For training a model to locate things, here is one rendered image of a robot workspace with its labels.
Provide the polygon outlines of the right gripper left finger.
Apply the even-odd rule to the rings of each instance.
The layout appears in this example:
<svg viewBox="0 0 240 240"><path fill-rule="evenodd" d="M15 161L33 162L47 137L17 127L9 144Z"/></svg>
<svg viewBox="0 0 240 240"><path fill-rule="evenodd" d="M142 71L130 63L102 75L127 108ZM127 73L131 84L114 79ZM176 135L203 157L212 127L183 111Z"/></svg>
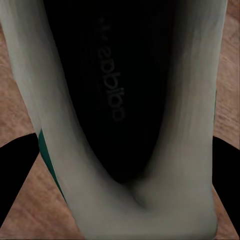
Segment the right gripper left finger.
<svg viewBox="0 0 240 240"><path fill-rule="evenodd" d="M36 133L0 147L0 228L39 155Z"/></svg>

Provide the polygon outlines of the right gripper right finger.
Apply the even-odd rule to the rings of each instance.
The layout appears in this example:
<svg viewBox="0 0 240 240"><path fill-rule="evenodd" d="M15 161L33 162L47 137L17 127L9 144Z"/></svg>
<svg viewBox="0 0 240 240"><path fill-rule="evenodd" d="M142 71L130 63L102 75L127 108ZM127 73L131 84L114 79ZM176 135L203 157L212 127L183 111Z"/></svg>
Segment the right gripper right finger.
<svg viewBox="0 0 240 240"><path fill-rule="evenodd" d="M240 150L214 136L212 184L240 237Z"/></svg>

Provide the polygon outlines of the gym shoe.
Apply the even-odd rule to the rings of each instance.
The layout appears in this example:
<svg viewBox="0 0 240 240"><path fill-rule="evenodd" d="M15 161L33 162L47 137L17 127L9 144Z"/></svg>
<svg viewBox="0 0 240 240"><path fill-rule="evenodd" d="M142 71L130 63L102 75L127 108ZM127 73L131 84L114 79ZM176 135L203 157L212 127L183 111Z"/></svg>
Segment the gym shoe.
<svg viewBox="0 0 240 240"><path fill-rule="evenodd" d="M228 0L0 0L40 154L85 240L213 240Z"/></svg>

